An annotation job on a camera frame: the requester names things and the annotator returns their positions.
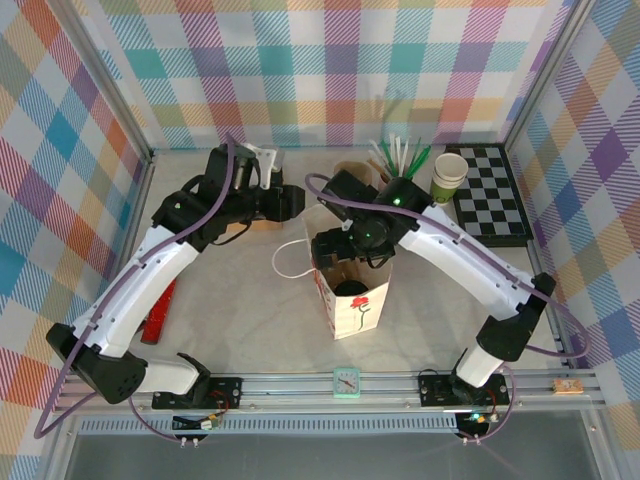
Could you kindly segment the small mint green clock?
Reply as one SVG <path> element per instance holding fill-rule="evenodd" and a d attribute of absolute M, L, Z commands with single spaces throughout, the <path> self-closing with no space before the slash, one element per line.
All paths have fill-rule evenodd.
<path fill-rule="evenodd" d="M 361 394 L 360 370 L 354 367 L 339 367 L 333 370 L 333 397 L 356 399 Z"/>

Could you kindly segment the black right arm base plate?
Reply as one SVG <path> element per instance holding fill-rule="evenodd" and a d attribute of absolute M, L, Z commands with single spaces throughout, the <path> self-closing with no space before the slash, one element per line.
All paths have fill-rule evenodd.
<path fill-rule="evenodd" d="M 422 407 L 508 406 L 510 397 L 503 375 L 492 374 L 482 387 L 473 387 L 452 374 L 427 372 L 418 376 Z"/>

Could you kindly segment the small connector board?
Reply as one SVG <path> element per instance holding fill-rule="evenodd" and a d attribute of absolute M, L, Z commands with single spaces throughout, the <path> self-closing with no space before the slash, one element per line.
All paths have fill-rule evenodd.
<path fill-rule="evenodd" d="M 489 432 L 491 425 L 498 423 L 500 416 L 498 413 L 478 413 L 464 412 L 456 413 L 456 424 L 460 433 L 467 435 L 485 435 Z"/>
<path fill-rule="evenodd" d="M 173 430 L 204 430 L 211 431 L 220 426 L 222 414 L 210 414 L 202 418 L 191 418 L 184 416 L 172 417 Z"/>

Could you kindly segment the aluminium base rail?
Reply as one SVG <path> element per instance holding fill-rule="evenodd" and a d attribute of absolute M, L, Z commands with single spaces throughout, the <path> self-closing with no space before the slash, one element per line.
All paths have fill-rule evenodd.
<path fill-rule="evenodd" d="M 513 370 L 506 382 L 516 411 L 599 409 L 605 399 L 591 370 Z M 365 372 L 356 399 L 333 397 L 333 374 L 244 373 L 238 413 L 415 413 L 421 410 L 416 372 Z M 580 379 L 584 393 L 556 395 L 556 378 Z"/>

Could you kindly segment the brown pulp cup carrier stack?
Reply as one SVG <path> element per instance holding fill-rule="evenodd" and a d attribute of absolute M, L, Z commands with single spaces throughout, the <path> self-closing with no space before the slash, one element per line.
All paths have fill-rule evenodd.
<path fill-rule="evenodd" d="M 335 165 L 333 174 L 336 175 L 340 171 L 345 170 L 353 175 L 356 179 L 365 185 L 371 185 L 378 188 L 380 180 L 379 173 L 371 167 L 367 162 L 361 161 L 341 161 Z"/>

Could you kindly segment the aluminium corner post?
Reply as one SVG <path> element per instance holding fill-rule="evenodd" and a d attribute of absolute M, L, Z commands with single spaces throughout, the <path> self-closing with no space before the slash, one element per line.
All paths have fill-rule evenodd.
<path fill-rule="evenodd" d="M 104 95 L 108 105 L 114 112 L 115 117 L 120 122 L 123 130 L 132 144 L 137 148 L 141 157 L 148 163 L 152 162 L 153 150 L 145 139 L 141 128 L 128 104 L 125 102 L 115 79 L 109 72 L 107 64 L 103 60 L 91 35 L 84 26 L 81 16 L 77 12 L 72 0 L 57 0 L 60 11 L 64 12 L 68 26 L 67 33 L 72 39 L 72 43 L 86 64 L 86 68 L 95 81 L 98 90 Z"/>
<path fill-rule="evenodd" d="M 499 134 L 507 151 L 525 133 L 596 3 L 597 0 L 548 0 L 523 58 L 527 70 Z"/>

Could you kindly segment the white flower paper bag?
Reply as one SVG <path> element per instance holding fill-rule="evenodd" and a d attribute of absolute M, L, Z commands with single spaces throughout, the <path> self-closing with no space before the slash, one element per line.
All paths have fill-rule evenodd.
<path fill-rule="evenodd" d="M 272 268 L 277 275 L 289 280 L 298 279 L 308 274 L 313 276 L 333 338 L 339 340 L 375 329 L 378 326 L 389 289 L 392 262 L 388 260 L 377 268 L 373 263 L 367 263 L 365 260 L 339 260 L 338 262 L 359 261 L 361 271 L 370 285 L 370 290 L 359 296 L 337 297 L 329 289 L 322 270 L 315 268 L 313 260 L 311 267 L 302 273 L 291 275 L 279 270 L 278 256 L 280 252 L 295 243 L 295 241 L 290 241 L 276 249 L 271 257 Z"/>

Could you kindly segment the red glitter bar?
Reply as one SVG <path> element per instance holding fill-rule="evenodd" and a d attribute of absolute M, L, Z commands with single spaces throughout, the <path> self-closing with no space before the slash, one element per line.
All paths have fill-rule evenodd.
<path fill-rule="evenodd" d="M 173 280 L 155 302 L 142 326 L 140 341 L 147 345 L 156 345 L 161 337 L 164 323 L 168 317 L 176 280 Z"/>

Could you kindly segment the green white paper cup stack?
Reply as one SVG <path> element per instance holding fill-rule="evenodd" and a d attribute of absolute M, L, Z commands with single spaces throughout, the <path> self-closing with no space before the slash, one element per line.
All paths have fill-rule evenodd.
<path fill-rule="evenodd" d="M 455 153 L 443 153 L 434 162 L 431 196 L 436 203 L 445 204 L 464 182 L 469 171 L 467 161 Z"/>

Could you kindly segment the black white chessboard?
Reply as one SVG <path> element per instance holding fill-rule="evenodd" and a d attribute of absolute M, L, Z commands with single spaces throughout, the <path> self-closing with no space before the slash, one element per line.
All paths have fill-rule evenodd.
<path fill-rule="evenodd" d="M 466 179 L 453 196 L 458 224 L 488 248 L 525 247 L 533 234 L 506 151 L 500 144 L 449 144 Z"/>

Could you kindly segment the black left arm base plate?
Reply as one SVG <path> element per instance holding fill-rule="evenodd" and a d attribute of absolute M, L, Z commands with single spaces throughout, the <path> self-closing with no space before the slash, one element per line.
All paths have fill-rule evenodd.
<path fill-rule="evenodd" d="M 243 379 L 240 377 L 209 377 L 197 380 L 186 394 L 155 392 L 154 410 L 228 410 L 238 409 Z"/>

